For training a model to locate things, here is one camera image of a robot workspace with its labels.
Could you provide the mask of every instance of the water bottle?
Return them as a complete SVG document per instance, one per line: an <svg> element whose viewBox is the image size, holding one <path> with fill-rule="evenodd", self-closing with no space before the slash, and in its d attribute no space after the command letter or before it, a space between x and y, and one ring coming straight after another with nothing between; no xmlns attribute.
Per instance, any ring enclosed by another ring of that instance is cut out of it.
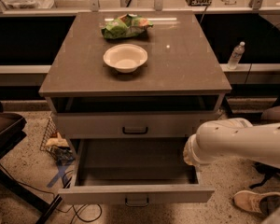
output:
<svg viewBox="0 0 280 224"><path fill-rule="evenodd" d="M236 46L232 52L232 55L227 63L227 68L230 70L235 70L237 64L240 62L242 55L245 51L245 42L242 41L240 45Z"/></svg>

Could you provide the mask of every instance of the floor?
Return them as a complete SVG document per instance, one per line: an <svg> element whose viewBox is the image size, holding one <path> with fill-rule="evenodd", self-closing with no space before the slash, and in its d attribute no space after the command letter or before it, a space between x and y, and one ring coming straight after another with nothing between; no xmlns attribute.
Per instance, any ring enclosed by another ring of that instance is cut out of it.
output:
<svg viewBox="0 0 280 224"><path fill-rule="evenodd" d="M259 108L258 104L249 109ZM6 112L17 112L27 120L23 139L2 160L1 164L12 176L36 189L52 192L55 195L63 186L61 176L73 170L74 164L57 166L55 160L41 151L43 136L48 125L50 112L44 103L5 103ZM101 205L102 215L93 223L133 223L133 224L257 224L263 217L243 212L232 204L232 195L239 190L249 189L249 185L262 180L262 175L253 168L253 162L243 158L228 157L202 167L202 180L212 186L215 193L208 203L151 204L145 208L131 208L125 205ZM52 194L30 189L33 193L50 202ZM269 180L265 186L255 191L280 191L280 178ZM40 213L9 190L0 185L0 215L3 223L36 223ZM100 215L98 205L82 208L79 216L92 220ZM75 217L71 206L61 202L46 223L84 223Z"/></svg>

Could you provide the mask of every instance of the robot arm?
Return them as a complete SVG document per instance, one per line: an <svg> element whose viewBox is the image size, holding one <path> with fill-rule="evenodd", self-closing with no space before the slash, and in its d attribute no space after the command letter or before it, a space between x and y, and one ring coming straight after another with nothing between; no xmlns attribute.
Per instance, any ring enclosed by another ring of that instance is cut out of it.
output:
<svg viewBox="0 0 280 224"><path fill-rule="evenodd" d="M207 164L239 156L280 168L280 123L253 126L246 119L204 123L184 148L187 164Z"/></svg>

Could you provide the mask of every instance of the drawer handle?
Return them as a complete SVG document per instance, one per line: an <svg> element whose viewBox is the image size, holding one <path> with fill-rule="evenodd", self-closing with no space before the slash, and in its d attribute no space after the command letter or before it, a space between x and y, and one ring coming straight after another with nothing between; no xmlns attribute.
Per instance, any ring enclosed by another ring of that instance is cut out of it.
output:
<svg viewBox="0 0 280 224"><path fill-rule="evenodd" d="M124 134L147 134L148 133L148 127L146 127L146 128L126 128L126 127L122 127L122 132Z"/></svg>
<svg viewBox="0 0 280 224"><path fill-rule="evenodd" d="M128 207L146 207L149 205L149 198L147 198L147 202L143 204L129 204L128 199L125 199L125 205Z"/></svg>

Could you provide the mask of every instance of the chair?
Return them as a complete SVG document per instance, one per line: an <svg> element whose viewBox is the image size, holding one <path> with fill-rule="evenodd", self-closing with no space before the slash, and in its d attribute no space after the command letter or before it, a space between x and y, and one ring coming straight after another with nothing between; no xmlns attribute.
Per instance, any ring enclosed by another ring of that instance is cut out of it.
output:
<svg viewBox="0 0 280 224"><path fill-rule="evenodd" d="M0 102L0 160L14 148L25 136L23 131L26 120L16 113L5 113ZM61 201L58 195L52 203L46 203L31 191L24 188L12 177L6 175L0 168L0 184L14 192L42 213L37 223L45 223L49 215Z"/></svg>

